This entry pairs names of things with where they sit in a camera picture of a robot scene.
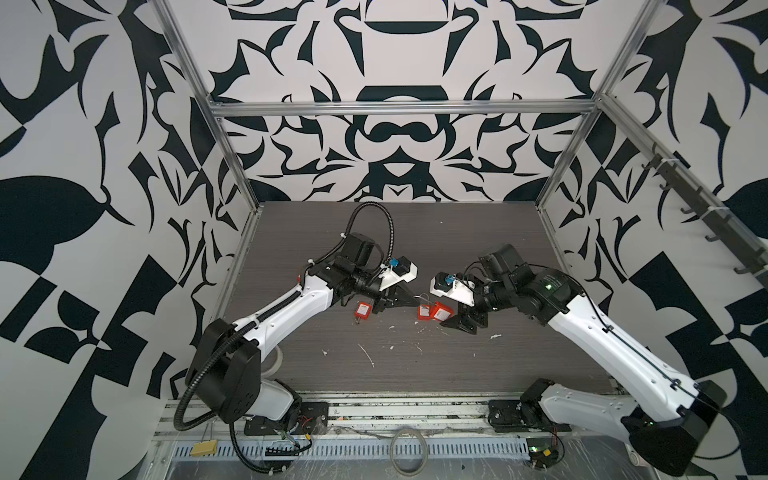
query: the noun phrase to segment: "black and white wallpaper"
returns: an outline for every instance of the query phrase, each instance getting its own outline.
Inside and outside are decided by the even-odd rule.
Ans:
[[[249,208],[145,0],[0,18],[2,477],[135,475]]]
[[[590,98],[641,0],[171,0],[220,102]],[[534,200],[576,114],[229,118],[260,200]]]
[[[768,237],[768,11],[754,0],[670,0],[616,90],[759,237]],[[546,205],[574,275],[659,357],[728,394],[694,463],[768,475],[768,292],[602,116]]]
[[[260,200],[535,200],[578,114],[228,118]]]

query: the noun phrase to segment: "white label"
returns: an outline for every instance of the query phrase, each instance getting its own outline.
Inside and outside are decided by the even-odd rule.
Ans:
[[[441,322],[443,320],[447,320],[448,317],[451,316],[451,313],[448,310],[438,309],[437,313],[435,313],[435,318],[440,320]]]

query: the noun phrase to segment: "yellow block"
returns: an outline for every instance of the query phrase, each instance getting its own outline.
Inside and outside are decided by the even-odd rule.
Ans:
[[[211,455],[216,453],[216,444],[218,440],[208,440],[207,442],[196,443],[192,447],[190,455],[193,457],[202,457],[204,455]]]

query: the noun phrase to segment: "wooden tabletop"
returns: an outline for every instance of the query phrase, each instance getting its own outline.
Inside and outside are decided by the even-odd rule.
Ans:
[[[437,272],[461,272],[483,250],[502,243],[515,246],[529,263],[559,268],[533,204],[385,205],[395,222],[394,257],[404,255],[419,268],[407,284],[416,295],[429,291]],[[267,203],[227,320],[294,286],[306,260],[338,242],[355,206]],[[377,209],[362,210],[353,231],[386,249],[387,223]],[[586,353],[514,309],[491,313],[488,328],[473,336],[418,321],[415,308],[385,310],[356,325],[357,300],[332,306],[282,341],[285,359],[276,378],[312,391],[522,392],[539,377],[588,392],[611,390],[605,371]]]

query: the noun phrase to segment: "white debris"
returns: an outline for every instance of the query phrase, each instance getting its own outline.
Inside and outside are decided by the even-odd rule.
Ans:
[[[371,360],[371,356],[370,356],[370,355],[368,355],[368,352],[366,352],[366,349],[364,349],[364,348],[362,347],[362,345],[360,345],[359,343],[357,344],[357,346],[358,346],[358,347],[360,347],[360,349],[362,350],[362,352],[363,352],[363,353],[365,353],[365,354],[366,354],[366,356],[368,357],[368,361],[370,361],[370,362],[371,362],[371,368],[372,368],[372,369],[375,369],[375,368],[376,368],[376,365],[374,365],[374,364],[373,364],[373,360]]]

